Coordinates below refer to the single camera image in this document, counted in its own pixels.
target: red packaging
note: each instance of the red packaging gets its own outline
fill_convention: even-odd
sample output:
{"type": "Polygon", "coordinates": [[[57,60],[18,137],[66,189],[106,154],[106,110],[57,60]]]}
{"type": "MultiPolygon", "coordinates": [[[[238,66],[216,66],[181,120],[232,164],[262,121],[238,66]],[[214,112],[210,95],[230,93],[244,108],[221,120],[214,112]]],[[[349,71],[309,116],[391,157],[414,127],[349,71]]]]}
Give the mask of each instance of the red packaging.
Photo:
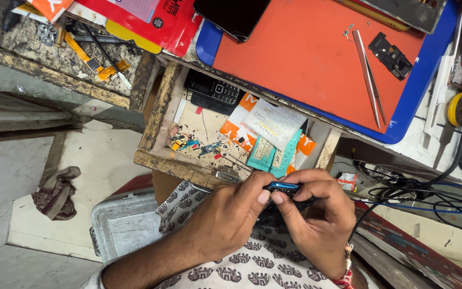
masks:
{"type": "Polygon", "coordinates": [[[76,0],[179,57],[185,55],[202,21],[200,15],[194,17],[194,1],[76,0]]]}

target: blue cable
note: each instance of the blue cable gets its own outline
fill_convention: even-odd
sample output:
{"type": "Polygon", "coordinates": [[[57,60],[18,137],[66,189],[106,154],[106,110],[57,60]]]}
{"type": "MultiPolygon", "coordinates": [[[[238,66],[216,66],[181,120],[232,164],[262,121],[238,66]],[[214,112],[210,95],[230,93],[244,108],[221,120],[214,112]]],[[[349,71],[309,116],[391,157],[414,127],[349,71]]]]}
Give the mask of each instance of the blue cable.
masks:
{"type": "Polygon", "coordinates": [[[437,212],[437,213],[462,214],[462,212],[458,212],[458,211],[435,210],[435,209],[426,209],[426,208],[419,208],[419,207],[409,207],[409,206],[397,205],[397,204],[374,203],[372,201],[365,201],[365,200],[354,200],[354,199],[351,199],[351,200],[360,201],[360,202],[366,203],[366,204],[382,205],[382,206],[388,206],[388,207],[408,208],[408,209],[415,209],[415,210],[422,210],[422,211],[429,211],[429,212],[437,212]]]}

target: black cable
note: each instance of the black cable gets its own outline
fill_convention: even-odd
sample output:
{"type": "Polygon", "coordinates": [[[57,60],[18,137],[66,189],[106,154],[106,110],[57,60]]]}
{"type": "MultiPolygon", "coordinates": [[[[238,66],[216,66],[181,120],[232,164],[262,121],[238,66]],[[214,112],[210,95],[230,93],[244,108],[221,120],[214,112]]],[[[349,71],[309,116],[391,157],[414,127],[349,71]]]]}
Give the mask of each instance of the black cable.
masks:
{"type": "MultiPolygon", "coordinates": [[[[459,139],[459,144],[457,145],[457,149],[456,149],[456,155],[454,156],[454,160],[452,161],[452,164],[450,165],[450,167],[445,171],[443,172],[442,174],[440,174],[439,176],[437,176],[436,178],[426,182],[425,184],[421,184],[421,185],[418,185],[416,188],[403,188],[403,187],[393,187],[393,188],[396,188],[397,190],[400,190],[402,192],[399,192],[399,193],[394,193],[394,194],[390,194],[386,197],[390,197],[390,198],[395,198],[395,197],[398,197],[398,196],[401,196],[401,195],[404,195],[404,194],[407,194],[406,192],[404,192],[406,189],[407,190],[411,190],[411,191],[421,191],[421,192],[430,192],[430,193],[434,193],[436,194],[438,191],[434,191],[434,190],[426,190],[427,188],[430,188],[432,185],[435,185],[437,184],[438,182],[444,180],[447,176],[449,176],[455,169],[456,167],[458,166],[459,164],[459,160],[461,159],[462,157],[462,134],[461,134],[461,137],[459,139]]],[[[386,197],[383,196],[383,198],[385,198],[384,200],[381,201],[381,203],[385,203],[387,202],[388,200],[386,199],[386,197]]],[[[443,205],[440,205],[440,203],[446,203],[446,201],[438,201],[438,202],[435,202],[433,204],[433,207],[434,209],[436,209],[437,206],[443,206],[443,205]]],[[[352,232],[351,232],[351,235],[349,236],[349,243],[351,242],[352,240],[352,237],[354,236],[354,233],[356,232],[357,228],[359,227],[359,225],[363,222],[364,218],[367,217],[367,215],[374,210],[374,208],[376,208],[378,205],[372,205],[372,207],[370,207],[368,210],[366,210],[366,212],[359,218],[359,220],[357,221],[356,225],[354,226],[354,228],[352,229],[352,232]]],[[[462,230],[462,227],[460,226],[456,226],[454,224],[451,224],[450,222],[447,222],[445,219],[443,219],[439,214],[438,212],[434,212],[434,214],[444,223],[444,224],[447,224],[447,225],[450,225],[452,227],[455,227],[455,228],[458,228],[458,229],[461,229],[462,230]]]]}

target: red repair mat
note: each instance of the red repair mat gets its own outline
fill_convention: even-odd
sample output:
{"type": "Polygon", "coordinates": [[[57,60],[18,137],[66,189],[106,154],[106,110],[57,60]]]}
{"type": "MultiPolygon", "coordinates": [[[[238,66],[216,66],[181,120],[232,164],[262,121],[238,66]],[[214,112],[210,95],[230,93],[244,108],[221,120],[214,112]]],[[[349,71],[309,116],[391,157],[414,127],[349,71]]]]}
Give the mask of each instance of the red repair mat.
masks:
{"type": "Polygon", "coordinates": [[[387,123],[407,81],[399,81],[367,47],[379,32],[414,64],[423,33],[398,32],[335,1],[272,0],[251,38],[224,34],[213,68],[379,132],[355,43],[358,29],[387,123]]]}
{"type": "Polygon", "coordinates": [[[110,0],[76,0],[179,57],[185,55],[202,21],[199,15],[192,18],[194,1],[134,0],[112,3],[110,0]]]}

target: black wire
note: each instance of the black wire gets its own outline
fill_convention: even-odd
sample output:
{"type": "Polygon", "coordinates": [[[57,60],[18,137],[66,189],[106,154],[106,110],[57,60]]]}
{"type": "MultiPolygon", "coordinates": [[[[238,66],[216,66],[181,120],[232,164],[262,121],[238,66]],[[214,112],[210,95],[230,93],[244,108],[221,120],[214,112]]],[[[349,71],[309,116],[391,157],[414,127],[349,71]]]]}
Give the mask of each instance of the black wire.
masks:
{"type": "MultiPolygon", "coordinates": [[[[452,161],[452,164],[450,165],[450,167],[445,171],[443,172],[442,174],[440,174],[439,176],[435,177],[434,179],[424,183],[424,184],[421,184],[421,185],[418,185],[416,188],[404,188],[404,187],[392,187],[392,189],[396,189],[396,190],[400,190],[401,192],[399,193],[393,193],[393,194],[390,194],[388,196],[376,196],[376,197],[381,197],[381,198],[384,198],[384,200],[380,201],[381,203],[385,203],[388,201],[388,198],[396,198],[398,196],[401,196],[401,195],[404,195],[404,194],[407,194],[406,192],[404,191],[418,191],[418,192],[430,192],[431,194],[430,195],[427,195],[427,197],[429,196],[432,196],[433,194],[434,195],[437,195],[437,194],[443,194],[445,192],[443,191],[438,191],[438,190],[428,190],[428,188],[430,188],[432,185],[435,185],[437,184],[438,182],[444,180],[447,176],[449,176],[455,169],[456,167],[458,166],[459,164],[459,161],[462,157],[462,134],[461,134],[461,137],[459,139],[459,144],[457,145],[457,149],[456,149],[456,155],[454,156],[454,159],[452,161]]],[[[462,197],[461,195],[458,195],[458,194],[452,194],[452,193],[447,193],[449,195],[457,195],[457,196],[460,196],[462,197]]],[[[433,203],[433,208],[436,209],[436,207],[438,206],[446,206],[446,205],[440,205],[440,203],[449,203],[450,205],[451,202],[447,201],[447,200],[443,200],[443,201],[437,201],[435,203],[433,203]]],[[[372,205],[368,210],[366,210],[366,212],[359,218],[359,220],[357,221],[356,225],[354,226],[354,228],[352,229],[352,232],[351,232],[351,235],[349,236],[349,243],[351,242],[352,240],[352,237],[354,236],[354,233],[356,233],[356,230],[357,228],[360,226],[360,224],[363,222],[363,220],[367,217],[367,215],[374,210],[375,207],[377,207],[378,205],[372,205]]],[[[457,225],[454,225],[450,222],[447,222],[445,219],[443,219],[439,214],[438,212],[434,212],[434,214],[438,217],[438,219],[440,219],[444,224],[446,225],[450,225],[452,227],[455,227],[455,228],[458,228],[458,229],[461,229],[462,230],[462,227],[461,226],[457,226],[457,225]]]]}

